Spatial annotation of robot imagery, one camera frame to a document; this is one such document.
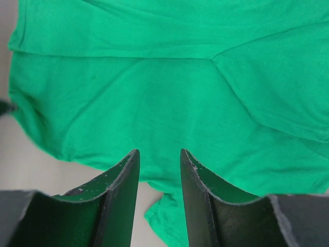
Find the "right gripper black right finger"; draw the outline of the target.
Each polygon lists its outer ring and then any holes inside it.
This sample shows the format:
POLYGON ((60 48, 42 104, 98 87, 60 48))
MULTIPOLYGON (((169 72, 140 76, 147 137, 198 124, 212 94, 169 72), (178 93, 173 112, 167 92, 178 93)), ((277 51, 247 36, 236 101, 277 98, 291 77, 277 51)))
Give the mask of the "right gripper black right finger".
POLYGON ((230 185, 187 149, 180 175, 189 246, 290 246, 270 197, 230 185))

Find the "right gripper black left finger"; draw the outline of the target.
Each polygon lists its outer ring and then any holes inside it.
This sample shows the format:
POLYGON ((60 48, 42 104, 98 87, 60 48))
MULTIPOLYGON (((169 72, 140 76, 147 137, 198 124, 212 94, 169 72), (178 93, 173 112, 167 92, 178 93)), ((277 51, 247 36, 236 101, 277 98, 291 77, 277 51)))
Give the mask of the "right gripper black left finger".
POLYGON ((10 246, 130 246, 140 152, 64 195, 26 195, 10 246))

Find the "green t shirt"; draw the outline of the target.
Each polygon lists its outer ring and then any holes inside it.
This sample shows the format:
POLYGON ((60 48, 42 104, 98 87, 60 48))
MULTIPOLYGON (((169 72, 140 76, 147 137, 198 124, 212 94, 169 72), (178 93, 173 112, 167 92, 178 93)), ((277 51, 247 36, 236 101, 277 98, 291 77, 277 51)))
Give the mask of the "green t shirt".
POLYGON ((183 148, 257 196, 328 189, 328 1, 19 1, 8 48, 26 134, 99 170, 140 150, 168 246, 183 148))

